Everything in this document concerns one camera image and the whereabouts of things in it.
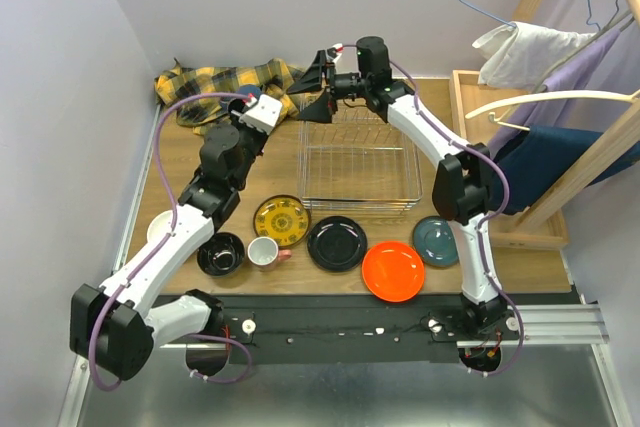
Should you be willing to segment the wire metal dish rack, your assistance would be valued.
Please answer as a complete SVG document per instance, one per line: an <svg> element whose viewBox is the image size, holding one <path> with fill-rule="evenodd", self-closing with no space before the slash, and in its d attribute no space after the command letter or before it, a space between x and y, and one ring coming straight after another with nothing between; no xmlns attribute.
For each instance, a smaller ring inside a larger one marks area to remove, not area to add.
<svg viewBox="0 0 640 427"><path fill-rule="evenodd" d="M420 153L362 100L340 101L330 123L300 125L297 194L315 210L405 211L423 196Z"/></svg>

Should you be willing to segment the pink white mug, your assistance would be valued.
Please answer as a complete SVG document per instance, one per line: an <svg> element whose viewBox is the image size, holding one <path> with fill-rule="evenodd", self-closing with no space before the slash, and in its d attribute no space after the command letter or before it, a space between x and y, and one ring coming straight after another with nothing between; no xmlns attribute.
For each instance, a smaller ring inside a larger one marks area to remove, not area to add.
<svg viewBox="0 0 640 427"><path fill-rule="evenodd" d="M262 271L270 271L276 268L277 264L289 260L292 251L281 250L278 243L271 237L257 237L250 242L247 247L249 261Z"/></svg>

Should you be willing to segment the blue mug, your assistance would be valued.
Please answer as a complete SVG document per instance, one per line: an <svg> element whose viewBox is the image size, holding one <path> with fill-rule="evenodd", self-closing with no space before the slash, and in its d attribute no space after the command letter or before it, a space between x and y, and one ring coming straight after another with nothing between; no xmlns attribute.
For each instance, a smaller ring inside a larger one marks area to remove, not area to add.
<svg viewBox="0 0 640 427"><path fill-rule="evenodd" d="M238 97L223 97L220 100L220 106L227 113L243 113L252 98L258 99L261 96L262 90L257 85L244 84L238 87L235 94L238 94Z"/></svg>

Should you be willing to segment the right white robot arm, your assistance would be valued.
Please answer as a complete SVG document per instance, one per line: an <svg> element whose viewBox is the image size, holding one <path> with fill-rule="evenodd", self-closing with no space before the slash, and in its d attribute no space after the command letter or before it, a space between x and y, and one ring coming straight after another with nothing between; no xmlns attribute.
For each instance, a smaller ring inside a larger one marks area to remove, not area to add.
<svg viewBox="0 0 640 427"><path fill-rule="evenodd" d="M384 40L362 37L353 43L358 69L336 70L344 45L320 50L287 92L314 93L314 102L298 114L303 121L329 123L340 100L364 100L366 107L398 129L430 160L436 169L432 203L453 233L462 268L460 326L469 337L480 339L493 331L509 312L509 303L495 270L489 237L493 180L504 173L482 144L471 144L449 129L422 103L410 75L393 76L399 64L392 61Z"/></svg>

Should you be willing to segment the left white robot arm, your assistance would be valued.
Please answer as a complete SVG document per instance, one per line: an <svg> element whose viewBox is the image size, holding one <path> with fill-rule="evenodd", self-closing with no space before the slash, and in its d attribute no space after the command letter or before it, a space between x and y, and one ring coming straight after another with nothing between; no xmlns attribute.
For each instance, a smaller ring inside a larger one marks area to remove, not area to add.
<svg viewBox="0 0 640 427"><path fill-rule="evenodd" d="M183 336L201 342L223 330L221 303L190 290L162 306L155 301L184 262L229 219L265 132L244 124L212 128L200 149L200 164L162 230L99 287L79 287L71 300L70 347L89 362L92 379L104 385L104 370L118 381L133 378L154 349Z"/></svg>

